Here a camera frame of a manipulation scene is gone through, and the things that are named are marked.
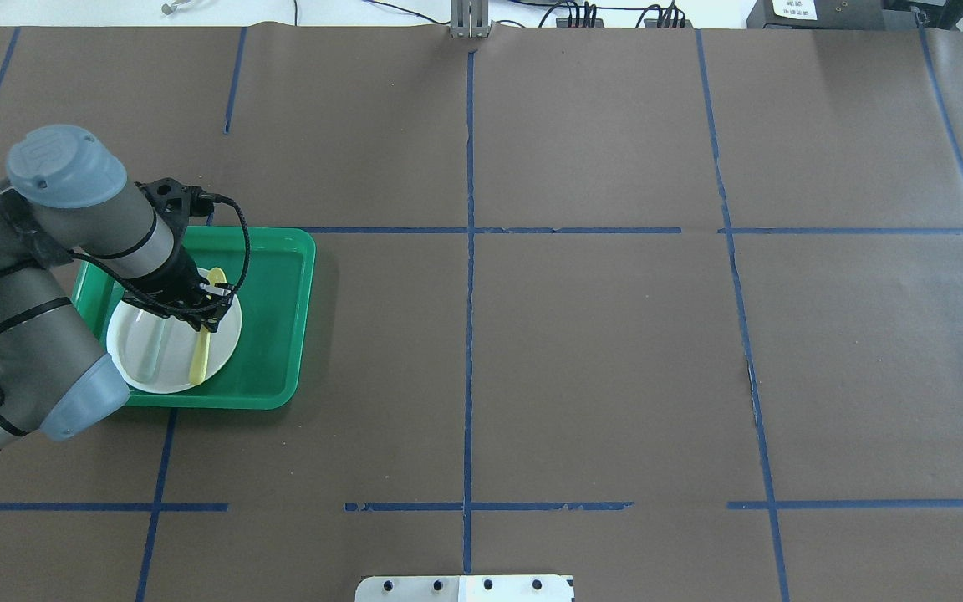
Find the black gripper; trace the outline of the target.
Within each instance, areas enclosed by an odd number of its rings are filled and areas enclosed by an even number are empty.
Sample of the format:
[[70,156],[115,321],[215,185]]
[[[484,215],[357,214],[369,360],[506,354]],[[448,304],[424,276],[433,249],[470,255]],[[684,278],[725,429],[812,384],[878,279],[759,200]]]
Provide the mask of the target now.
[[122,300],[160,319],[177,319],[195,331],[215,333],[236,298],[236,286],[202,277],[191,255],[177,247],[146,277],[126,279]]

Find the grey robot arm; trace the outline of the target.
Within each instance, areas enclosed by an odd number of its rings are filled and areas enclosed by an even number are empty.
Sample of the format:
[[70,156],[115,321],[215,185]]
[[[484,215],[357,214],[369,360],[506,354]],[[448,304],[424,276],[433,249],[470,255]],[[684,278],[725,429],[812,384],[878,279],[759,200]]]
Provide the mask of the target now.
[[54,269],[91,264],[134,308],[217,331],[241,283],[204,277],[184,236],[218,203],[236,206],[171,178],[131,180],[77,125],[39,127],[12,145],[0,180],[0,453],[35,431],[67,441],[130,397]]

